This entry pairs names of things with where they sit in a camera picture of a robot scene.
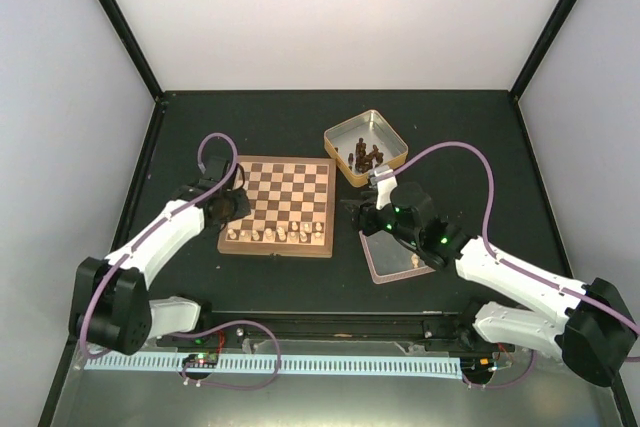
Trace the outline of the gold tin box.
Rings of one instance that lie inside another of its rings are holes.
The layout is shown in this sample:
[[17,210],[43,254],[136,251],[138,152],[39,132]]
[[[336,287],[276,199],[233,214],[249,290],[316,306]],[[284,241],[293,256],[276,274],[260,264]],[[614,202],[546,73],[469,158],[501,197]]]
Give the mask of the gold tin box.
[[324,148],[353,187],[363,187],[381,165],[400,167],[408,145],[377,110],[367,110],[324,132]]

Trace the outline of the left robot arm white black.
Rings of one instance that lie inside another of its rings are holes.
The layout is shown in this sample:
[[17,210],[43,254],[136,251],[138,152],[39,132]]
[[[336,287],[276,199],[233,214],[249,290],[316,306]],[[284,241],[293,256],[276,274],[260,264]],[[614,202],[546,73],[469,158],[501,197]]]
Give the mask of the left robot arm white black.
[[205,301],[180,296],[152,300],[149,289],[169,260],[206,229],[222,230],[250,213],[245,168],[212,157],[202,176],[181,186],[137,236],[103,259],[86,258],[76,271],[69,334],[125,355],[150,338],[182,336],[207,344],[215,323]]

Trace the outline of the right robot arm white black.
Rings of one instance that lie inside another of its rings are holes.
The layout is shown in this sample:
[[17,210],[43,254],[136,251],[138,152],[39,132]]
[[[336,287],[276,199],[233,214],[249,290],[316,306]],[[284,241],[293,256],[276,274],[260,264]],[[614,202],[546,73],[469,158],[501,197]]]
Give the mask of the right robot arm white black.
[[513,344],[561,361],[593,385],[613,385],[639,327],[612,283],[602,278],[584,283],[519,264],[483,237],[443,220],[415,182],[366,192],[345,206],[361,235],[384,232],[428,267],[452,267],[459,278],[517,302],[515,308],[488,302],[457,321],[454,335],[461,347]]

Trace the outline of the wooden chess board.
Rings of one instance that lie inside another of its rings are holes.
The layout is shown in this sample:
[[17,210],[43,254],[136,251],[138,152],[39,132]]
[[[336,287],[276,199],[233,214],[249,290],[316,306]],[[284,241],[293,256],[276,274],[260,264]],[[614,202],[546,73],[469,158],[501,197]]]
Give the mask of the wooden chess board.
[[[330,258],[333,254],[336,162],[330,158],[302,158],[278,156],[238,157],[243,168],[236,175],[235,185],[244,188],[250,201],[250,214],[227,224],[219,235],[218,251],[229,255],[288,256]],[[298,231],[291,230],[297,222]],[[324,225],[324,239],[313,238],[316,222]],[[312,231],[308,241],[299,240],[303,223],[310,223]],[[277,238],[276,229],[287,232],[285,242]],[[264,240],[266,228],[274,230],[273,242]],[[237,240],[228,240],[229,229],[238,231]],[[251,233],[257,230],[260,241],[253,241]],[[247,241],[240,239],[242,231],[249,234]],[[296,232],[296,242],[289,233]]]

